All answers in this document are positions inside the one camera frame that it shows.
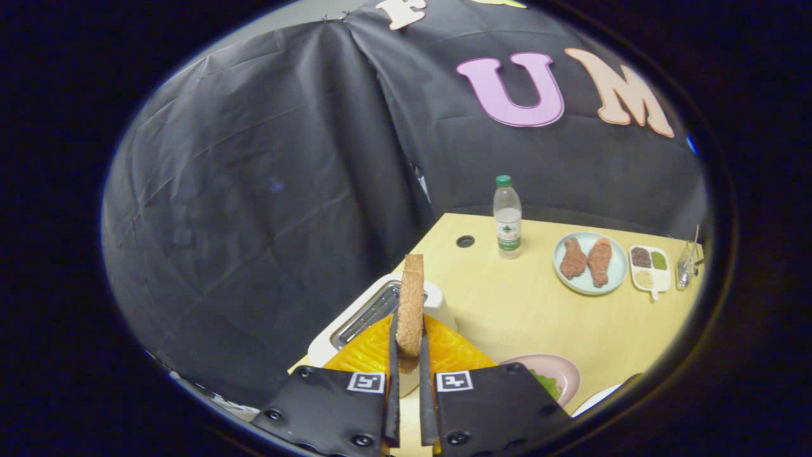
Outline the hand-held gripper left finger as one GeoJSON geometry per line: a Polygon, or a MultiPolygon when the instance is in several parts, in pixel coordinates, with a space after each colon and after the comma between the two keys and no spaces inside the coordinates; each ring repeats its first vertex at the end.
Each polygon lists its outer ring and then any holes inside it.
{"type": "Polygon", "coordinates": [[[298,366],[252,425],[301,453],[382,456],[399,446],[397,325],[395,310],[386,326],[389,373],[298,366]]]}

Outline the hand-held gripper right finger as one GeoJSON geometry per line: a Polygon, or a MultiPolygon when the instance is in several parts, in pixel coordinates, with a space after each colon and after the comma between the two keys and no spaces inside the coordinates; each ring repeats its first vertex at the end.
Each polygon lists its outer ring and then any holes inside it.
{"type": "Polygon", "coordinates": [[[524,364],[482,364],[476,347],[428,315],[420,377],[421,442],[435,456],[544,453],[572,423],[524,364]]]}

